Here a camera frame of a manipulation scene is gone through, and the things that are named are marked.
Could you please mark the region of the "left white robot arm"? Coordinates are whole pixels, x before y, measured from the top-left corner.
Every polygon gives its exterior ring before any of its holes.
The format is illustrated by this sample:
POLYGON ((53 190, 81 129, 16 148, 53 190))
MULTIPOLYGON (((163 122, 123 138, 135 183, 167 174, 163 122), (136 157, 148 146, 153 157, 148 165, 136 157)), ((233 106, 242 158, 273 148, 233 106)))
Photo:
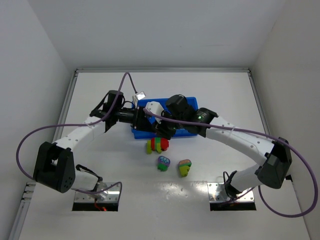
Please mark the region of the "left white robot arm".
POLYGON ((65 137, 40 145, 33 179, 46 187, 65 193, 76 190, 86 194, 100 192, 102 177, 75 164, 74 153, 83 150, 95 138, 106 133, 117 122, 130 124, 132 129, 154 132, 142 107, 124 107, 122 92, 110 90, 91 111, 89 117, 65 137))

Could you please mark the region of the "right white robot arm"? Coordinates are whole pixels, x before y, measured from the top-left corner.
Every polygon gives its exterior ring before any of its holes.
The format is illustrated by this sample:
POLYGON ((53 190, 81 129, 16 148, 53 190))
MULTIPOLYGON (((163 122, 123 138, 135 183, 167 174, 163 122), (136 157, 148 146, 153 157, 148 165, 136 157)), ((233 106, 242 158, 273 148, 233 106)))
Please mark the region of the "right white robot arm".
POLYGON ((216 112, 201 107, 195 109, 183 95, 176 94, 165 102, 165 108, 156 101, 146 109, 157 117, 153 126, 161 137, 170 139, 178 129, 215 140, 246 155, 255 165, 233 171, 224 183, 225 194, 234 199, 248 188, 265 185, 280 189, 292 164, 287 140, 269 140, 236 131, 234 125, 216 112))

